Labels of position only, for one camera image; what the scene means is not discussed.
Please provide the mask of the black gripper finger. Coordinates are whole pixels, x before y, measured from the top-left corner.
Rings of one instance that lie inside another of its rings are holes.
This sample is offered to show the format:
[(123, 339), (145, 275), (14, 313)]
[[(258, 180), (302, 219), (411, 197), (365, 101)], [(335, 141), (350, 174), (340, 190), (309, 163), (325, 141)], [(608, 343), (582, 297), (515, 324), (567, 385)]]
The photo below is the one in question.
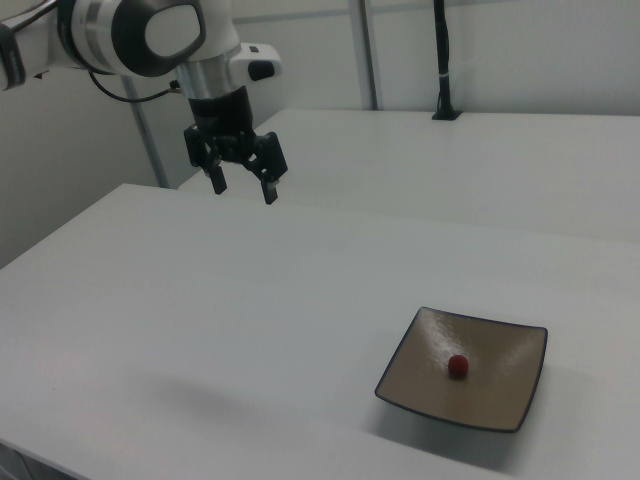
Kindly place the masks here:
[(222, 158), (219, 149), (213, 141), (207, 139), (196, 124), (185, 129), (183, 134), (191, 165), (200, 168), (209, 178), (214, 193), (221, 195), (227, 189), (227, 183), (220, 166)]
[(273, 204), (277, 198), (277, 184), (288, 171), (279, 139), (274, 132), (256, 136), (250, 142), (245, 168), (260, 181), (264, 202)]

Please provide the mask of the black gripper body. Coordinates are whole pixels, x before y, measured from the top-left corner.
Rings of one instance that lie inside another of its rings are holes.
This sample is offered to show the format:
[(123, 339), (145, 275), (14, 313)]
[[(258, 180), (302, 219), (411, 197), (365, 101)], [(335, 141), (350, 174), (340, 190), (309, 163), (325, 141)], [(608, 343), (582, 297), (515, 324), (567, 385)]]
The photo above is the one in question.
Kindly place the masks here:
[(213, 153), (223, 161), (243, 164), (253, 155), (256, 134), (247, 89), (215, 99), (189, 99), (195, 123), (187, 129), (192, 164), (205, 164)]

